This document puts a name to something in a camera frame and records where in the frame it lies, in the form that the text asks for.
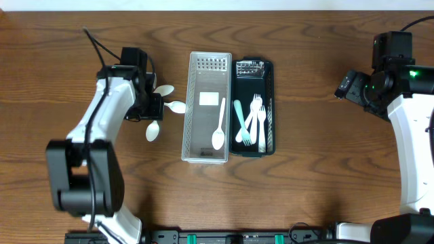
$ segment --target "green light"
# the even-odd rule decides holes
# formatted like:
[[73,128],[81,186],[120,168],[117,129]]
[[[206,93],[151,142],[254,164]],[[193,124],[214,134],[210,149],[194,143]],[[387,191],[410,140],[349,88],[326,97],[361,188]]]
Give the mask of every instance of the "green light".
[[418,75],[418,73],[416,72],[416,71],[410,71],[410,75],[412,76],[412,77],[415,77],[416,75]]

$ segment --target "wood grain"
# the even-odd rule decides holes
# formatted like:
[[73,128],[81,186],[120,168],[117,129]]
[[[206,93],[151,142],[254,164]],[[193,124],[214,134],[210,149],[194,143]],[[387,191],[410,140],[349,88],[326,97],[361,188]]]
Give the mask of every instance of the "wood grain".
[[[86,225],[52,207],[50,139],[76,126],[100,64],[87,27],[116,53],[153,57],[169,100],[185,101],[189,54],[231,52],[275,65],[277,150],[224,165],[180,160],[183,117],[166,113],[156,142],[148,121],[116,141],[125,203],[149,226],[183,230],[287,229],[295,222],[373,222],[399,213],[391,124],[333,97],[350,69],[370,72],[374,35],[428,12],[0,13],[0,243],[62,243]],[[433,66],[433,22],[412,27],[414,57]],[[107,63],[115,61],[105,55]]]

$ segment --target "tray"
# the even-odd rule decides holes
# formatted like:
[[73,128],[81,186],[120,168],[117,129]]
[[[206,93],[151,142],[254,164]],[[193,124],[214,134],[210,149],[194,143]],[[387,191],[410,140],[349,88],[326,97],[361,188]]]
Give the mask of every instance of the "tray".
[[[229,53],[192,52],[190,54],[182,139],[183,161],[189,163],[228,161],[231,61],[232,55]],[[223,147],[215,150],[212,146],[212,134],[218,127],[222,98],[226,98],[222,121],[225,139]]]
[[231,106],[231,132],[229,138],[229,150],[231,153],[243,157],[262,157],[275,152],[275,105],[274,105],[274,69],[273,64],[261,58],[244,57],[242,60],[234,60],[232,63],[231,99],[239,100],[243,108],[244,119],[250,113],[250,103],[254,94],[259,94],[262,104],[265,106],[267,118],[264,122],[266,152],[258,152],[258,142],[251,146],[235,141],[235,136],[240,130],[237,114]]

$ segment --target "plastic spoon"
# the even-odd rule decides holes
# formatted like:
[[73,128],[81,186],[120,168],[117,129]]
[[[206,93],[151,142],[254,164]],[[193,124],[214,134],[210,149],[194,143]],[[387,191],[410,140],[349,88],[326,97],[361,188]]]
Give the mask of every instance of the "plastic spoon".
[[146,138],[149,142],[152,142],[157,138],[158,133],[160,131],[160,127],[158,126],[157,121],[152,122],[148,128],[146,129]]
[[212,146],[214,149],[218,150],[222,148],[224,144],[224,132],[222,130],[222,121],[224,115],[224,104],[226,103],[226,98],[222,99],[222,105],[220,107],[220,117],[218,119],[218,128],[212,134]]
[[161,96],[167,96],[171,94],[172,91],[175,90],[173,85],[160,85],[157,89],[154,90],[154,93],[159,93]]
[[165,102],[164,105],[168,106],[175,113],[185,113],[185,103],[180,101],[173,101],[170,103]]

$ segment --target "white label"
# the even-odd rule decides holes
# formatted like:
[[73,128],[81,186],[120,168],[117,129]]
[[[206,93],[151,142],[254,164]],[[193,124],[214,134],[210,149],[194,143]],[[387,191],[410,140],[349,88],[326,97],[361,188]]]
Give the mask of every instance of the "white label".
[[218,106],[218,92],[201,92],[199,105]]

